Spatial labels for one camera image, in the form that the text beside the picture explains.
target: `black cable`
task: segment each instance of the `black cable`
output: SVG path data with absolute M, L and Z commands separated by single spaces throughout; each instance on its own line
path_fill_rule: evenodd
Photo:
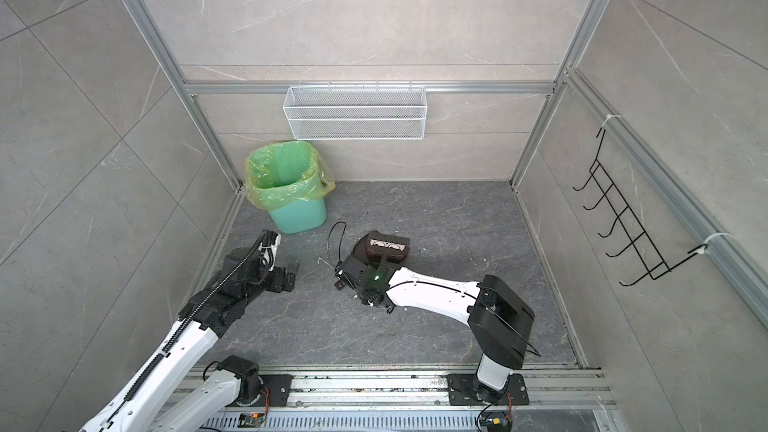
M 480 285 L 480 284 L 478 284 L 478 287 L 479 287 L 479 288 L 488 288 L 488 287 L 483 287 L 483 286 L 482 286 L 482 285 Z M 518 331 L 517 331 L 517 329 L 515 329 L 513 326 L 511 326 L 511 325 L 509 324 L 509 322 L 507 322 L 507 321 L 505 321 L 505 320 L 504 320 L 504 317 L 502 317 L 501 315 L 497 314 L 497 313 L 496 313 L 496 311 L 495 311 L 495 310 L 493 310 L 492 308 L 490 308 L 489 306 L 487 306 L 487 305 L 485 305 L 485 304 L 483 304 L 482 306 L 483 306 L 483 307 L 485 307 L 487 310 L 489 310 L 489 311 L 490 311 L 492 314 L 494 314 L 494 315 L 495 315 L 495 316 L 498 318 L 498 320 L 500 320 L 500 321 L 504 322 L 504 325 L 506 325 L 508 328 L 510 328 L 510 329 L 511 329 L 513 332 L 515 332 L 515 333 L 518 335 L 518 337 L 520 337 L 521 339 L 523 339 L 523 341 L 525 342 L 525 344 L 526 344 L 527 346 L 529 346 L 531 349 L 533 349 L 533 350 L 530 350 L 530 351 L 531 351 L 531 353 L 532 353 L 533 355 L 535 355 L 536 357 L 541 357 L 541 356 L 542 356 L 542 355 L 541 355 L 541 354 L 538 352 L 538 350 L 536 349 L 536 347 L 534 347 L 534 346 L 533 346 L 533 344 L 531 344 L 531 342 L 528 342 L 528 340 L 527 340 L 525 337 L 523 337 L 523 336 L 522 336 L 522 334 L 520 334 L 520 332 L 518 332 Z
M 341 237 L 339 237 L 339 262 L 341 262 L 341 242 L 344 240 L 344 232 L 346 232 L 346 222 L 343 220 L 339 220 L 337 223 L 333 224 L 331 227 L 331 230 L 328 231 L 328 237 L 326 238 L 326 257 L 328 258 L 328 265 L 336 269 L 335 265 L 331 265 L 331 234 L 333 234 L 333 229 L 336 228 L 339 224 L 344 224 L 344 227 L 341 229 Z
M 205 375 L 208 372 L 208 369 L 210 369 L 210 366 L 213 364 L 220 364 L 220 362 L 218 360 L 214 360 L 213 362 L 211 362 L 206 366 L 205 370 L 203 370 L 203 382 L 205 382 Z
M 483 413 L 485 413 L 485 411 L 492 405 L 498 405 L 498 400 L 496 401 L 495 404 L 491 402 L 490 404 L 486 405 L 483 410 L 480 410 L 480 414 L 478 414 L 478 416 L 475 418 L 475 428 L 478 430 L 478 432 L 482 432 L 482 430 L 480 429 L 480 416 L 482 416 Z
M 389 288 L 388 288 L 387 290 L 385 290 L 383 294 L 380 294 L 380 295 L 379 295 L 379 297 L 377 298 L 377 300 L 380 300 L 380 299 L 384 298 L 384 294 L 386 294 L 387 292 L 391 291 L 391 290 L 392 290 L 392 289 L 394 289 L 395 287 L 398 287 L 399 285 L 403 285 L 403 284 L 427 284 L 427 285 L 434 285 L 434 286 L 436 286 L 436 287 L 442 287 L 442 288 L 446 288 L 446 289 L 447 289 L 447 290 L 449 290 L 449 291 L 460 292 L 460 293 L 462 293 L 462 294 L 466 295 L 467 297 L 470 297 L 470 298 L 474 298 L 474 299 L 475 299 L 475 301 L 477 301 L 477 299 L 478 299 L 478 298 L 476 298 L 476 297 L 474 297 L 474 296 L 472 296 L 472 295 L 470 295 L 470 294 L 468 294 L 468 293 L 466 293 L 466 292 L 464 292 L 464 291 L 460 291 L 460 290 L 458 290 L 457 288 L 448 287 L 447 285 L 442 285 L 442 284 L 434 284 L 434 283 L 432 283 L 432 282 L 424 282 L 424 281 L 405 281 L 405 282 L 400 282 L 399 284 L 394 284 L 394 285 L 391 285 L 391 286 L 389 286 Z M 542 355 L 541 355 L 541 354 L 538 352 L 538 350 L 536 349 L 536 347 L 534 347 L 534 346 L 533 346 L 533 344 L 531 344 L 531 342 L 528 342 L 528 340 L 527 340 L 525 337 L 523 337 L 523 336 L 522 336 L 522 334 L 520 334 L 520 332 L 518 332 L 518 331 L 517 331 L 517 329 L 515 329 L 513 326 L 511 326 L 511 325 L 509 324 L 509 322 L 507 322 L 507 321 L 505 321 L 505 320 L 504 320 L 504 317 L 502 317 L 501 315 L 497 314 L 497 313 L 496 313 L 496 311 L 495 311 L 495 310 L 493 310 L 492 308 L 490 308 L 489 306 L 487 306 L 487 305 L 485 305 L 485 304 L 482 304 L 482 303 L 480 303 L 480 305 L 482 305 L 482 306 L 483 306 L 483 307 L 485 307 L 485 308 L 486 308 L 486 309 L 487 309 L 489 312 L 491 312 L 492 314 L 494 314 L 494 315 L 496 316 L 496 318 L 498 318 L 498 320 L 502 321 L 502 322 L 504 323 L 504 325 L 506 325 L 506 326 L 507 326 L 507 327 L 508 327 L 510 330 L 512 330 L 513 332 L 515 332 L 515 333 L 518 335 L 518 337 L 520 337 L 520 338 L 521 338 L 521 339 L 522 339 L 522 340 L 523 340 L 523 341 L 526 343 L 526 345 L 527 345 L 527 346 L 529 346 L 531 349 L 533 349 L 533 350 L 528 350 L 528 351 L 530 351 L 530 352 L 531 352 L 533 355 L 535 355 L 536 357 L 541 357 L 541 356 L 542 356 Z
M 163 360 L 165 357 L 168 356 L 168 353 L 172 349 L 172 347 L 176 344 L 176 342 L 179 341 L 179 337 L 184 332 L 184 330 L 189 326 L 189 324 L 192 322 L 192 317 L 196 315 L 197 312 L 202 309 L 202 307 L 210 300 L 211 297 L 216 294 L 216 292 L 219 291 L 219 289 L 224 285 L 224 283 L 229 280 L 230 277 L 235 275 L 238 270 L 240 270 L 241 267 L 243 267 L 243 264 L 245 264 L 249 258 L 265 243 L 268 247 L 267 254 L 270 256 L 269 264 L 274 262 L 274 256 L 272 254 L 271 245 L 274 243 L 274 241 L 277 238 L 277 233 L 272 232 L 271 230 L 263 230 L 261 231 L 261 234 L 259 234 L 259 237 L 256 239 L 253 245 L 251 245 L 250 249 L 248 250 L 248 253 L 245 254 L 245 257 L 243 257 L 243 260 L 240 261 L 235 268 L 232 269 L 232 272 L 226 275 L 225 278 L 223 278 L 221 281 L 219 281 L 218 284 L 216 284 L 208 293 L 208 295 L 205 296 L 205 298 L 195 307 L 192 312 L 190 312 L 186 318 L 181 322 L 181 325 L 176 329 L 176 331 L 170 336 L 170 339 L 168 339 L 168 342 L 166 342 L 165 346 L 161 349 L 162 351 L 159 352 L 157 355 L 155 355 L 152 360 L 147 364 L 147 367 L 144 368 L 139 376 L 136 378 L 136 381 L 133 382 L 133 384 L 130 386 L 130 389 L 128 389 L 128 392 L 125 395 L 125 398 L 123 399 L 123 402 L 120 404 L 120 406 L 112 413 L 112 415 L 107 418 L 107 422 L 109 422 L 115 415 L 118 414 L 120 409 L 130 400 L 134 398 L 136 393 L 141 388 L 141 385 L 146 381 L 147 377 L 152 373 L 152 370 L 154 370 L 161 360 Z M 103 427 L 101 427 L 99 432 L 102 432 L 104 430 Z

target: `gray tile wall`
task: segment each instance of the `gray tile wall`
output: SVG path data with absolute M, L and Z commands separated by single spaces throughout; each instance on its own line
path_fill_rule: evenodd
M 0 430 L 79 430 L 189 290 L 232 191 L 169 88 L 120 0 L 0 0 Z
M 592 367 L 606 370 L 630 430 L 761 430 L 768 420 L 762 393 L 768 372 L 768 332 L 705 255 L 658 281 L 647 278 L 600 190 L 583 191 L 598 148 L 592 111 L 566 92 L 525 173 L 520 193 L 534 235 L 562 293 Z M 610 135 L 600 160 L 667 261 L 696 245 Z M 606 177 L 598 180 L 607 187 Z M 619 197 L 609 195 L 617 206 Z M 624 216 L 630 234 L 637 222 Z M 658 255 L 638 241 L 648 264 Z
M 768 271 L 768 0 L 612 0 L 580 68 Z
M 552 79 L 588 0 L 145 0 L 190 78 Z
M 611 0 L 579 65 L 763 270 L 766 14 L 768 0 Z M 632 430 L 764 429 L 768 333 L 706 256 L 619 285 L 644 269 L 631 251 L 605 255 L 627 239 L 597 235 L 613 216 L 605 202 L 582 207 L 600 197 L 594 184 L 573 190 L 588 177 L 599 127 L 567 93 L 521 187 L 590 365 L 607 371 Z M 610 136 L 600 155 L 662 255 L 684 258 L 692 237 Z M 655 264 L 644 240 L 640 253 Z
M 552 80 L 588 0 L 145 0 L 188 80 Z M 202 96 L 238 168 L 278 96 Z M 418 142 L 316 144 L 342 180 L 506 179 L 542 96 L 429 97 Z

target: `zip tie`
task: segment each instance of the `zip tie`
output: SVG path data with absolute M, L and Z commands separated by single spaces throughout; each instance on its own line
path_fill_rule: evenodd
M 733 234 L 729 234 L 728 232 L 716 232 L 714 234 L 710 234 L 709 237 L 707 237 L 704 240 L 704 243 L 698 249 L 696 249 L 696 251 L 694 251 L 694 252 L 696 254 L 704 254 L 704 252 L 706 251 L 706 248 L 709 246 L 709 241 L 712 240 L 713 238 L 717 237 L 718 235 L 723 235 L 723 236 L 727 236 L 727 237 L 733 237 L 734 236 Z
M 707 238 L 704 240 L 704 243 L 705 243 L 705 244 L 706 244 L 706 243 L 708 243 L 710 240 L 712 240 L 713 238 L 717 237 L 718 235 L 727 235 L 728 237 L 733 237 L 733 235 L 732 235 L 732 234 L 729 234 L 728 232 L 716 232 L 716 233 L 714 233 L 714 234 L 710 234 L 710 236 L 709 236 L 709 237 L 707 237 Z
M 610 120 L 610 119 L 612 119 L 614 117 L 621 117 L 621 116 L 614 116 L 614 115 L 611 115 L 611 114 L 606 115 L 605 116 L 605 120 L 603 120 L 603 123 L 600 124 L 600 128 L 602 129 L 603 127 L 605 127 L 605 124 L 608 122 L 608 120 Z

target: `black wire rack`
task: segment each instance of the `black wire rack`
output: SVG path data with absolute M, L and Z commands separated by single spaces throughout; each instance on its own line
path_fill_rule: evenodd
M 701 244 L 697 245 L 696 247 L 692 248 L 688 252 L 686 252 L 687 256 L 683 260 L 679 261 L 677 264 L 669 266 L 669 263 L 667 262 L 667 259 L 664 258 L 664 256 L 659 252 L 659 249 L 656 247 L 656 244 L 654 243 L 654 240 L 650 237 L 648 234 L 648 231 L 645 229 L 645 226 L 643 223 L 638 219 L 638 216 L 634 213 L 634 210 L 632 207 L 630 207 L 629 202 L 627 202 L 627 199 L 624 198 L 624 194 L 621 193 L 621 190 L 616 185 L 616 182 L 610 177 L 610 174 L 608 173 L 608 170 L 606 170 L 605 167 L 603 167 L 603 164 L 600 163 L 600 149 L 603 147 L 603 140 L 605 139 L 605 129 L 600 128 L 600 131 L 596 135 L 596 138 L 600 138 L 600 145 L 598 146 L 598 151 L 594 155 L 594 160 L 592 161 L 592 165 L 589 167 L 589 178 L 587 178 L 587 181 L 579 188 L 573 187 L 573 190 L 575 191 L 581 191 L 584 190 L 584 188 L 590 183 L 594 182 L 602 192 L 602 195 L 600 196 L 600 199 L 591 207 L 582 206 L 584 207 L 584 210 L 594 210 L 597 206 L 600 205 L 600 202 L 605 200 L 608 202 L 610 209 L 613 211 L 615 218 L 614 223 L 610 226 L 610 230 L 608 231 L 608 234 L 600 234 L 598 232 L 598 235 L 600 235 L 602 238 L 608 238 L 616 228 L 616 224 L 619 224 L 621 226 L 621 229 L 624 231 L 624 234 L 627 235 L 627 239 L 630 241 L 629 244 L 627 244 L 626 247 L 622 248 L 618 253 L 616 254 L 608 254 L 605 253 L 609 257 L 618 257 L 619 255 L 626 252 L 630 247 L 632 247 L 635 251 L 635 253 L 638 254 L 638 257 L 640 258 L 640 262 L 643 263 L 643 267 L 645 267 L 645 273 L 639 276 L 635 281 L 625 284 L 622 281 L 619 281 L 619 283 L 625 287 L 631 287 L 632 285 L 637 284 L 639 281 L 643 280 L 646 277 L 650 277 L 652 280 L 658 280 L 659 278 L 662 278 L 669 272 L 672 272 L 677 267 L 679 267 L 682 264 L 685 264 L 692 258 L 696 257 L 699 254 L 702 254 L 704 250 L 706 250 L 707 245 Z M 609 185 L 608 187 L 604 187 L 602 184 L 600 184 L 600 181 L 595 177 L 595 173 L 601 170 L 602 173 L 605 174 L 605 176 L 608 178 Z M 624 203 L 623 206 L 616 206 L 608 196 L 609 191 L 613 189 L 616 191 L 616 193 L 621 197 L 621 201 Z M 641 232 L 637 235 L 632 237 L 632 235 L 629 233 L 629 229 L 627 228 L 627 224 L 624 223 L 624 220 L 621 218 L 622 216 L 625 216 L 627 218 L 632 217 L 634 220 L 638 223 L 640 226 Z M 651 247 L 653 247 L 654 251 L 659 257 L 658 264 L 654 265 L 653 267 L 649 267 L 648 264 L 645 261 L 645 258 L 643 258 L 643 254 L 640 253 L 638 250 L 638 240 L 640 240 L 643 236 L 645 236 L 648 239 L 648 242 L 650 243 Z M 653 274 L 654 271 L 660 269 L 662 272 L 658 275 Z

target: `red wire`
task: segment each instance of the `red wire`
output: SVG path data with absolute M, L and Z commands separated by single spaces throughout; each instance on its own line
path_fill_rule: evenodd
M 270 411 L 270 389 L 264 387 L 266 390 L 266 406 L 264 408 L 264 419 L 266 419 L 266 413 Z

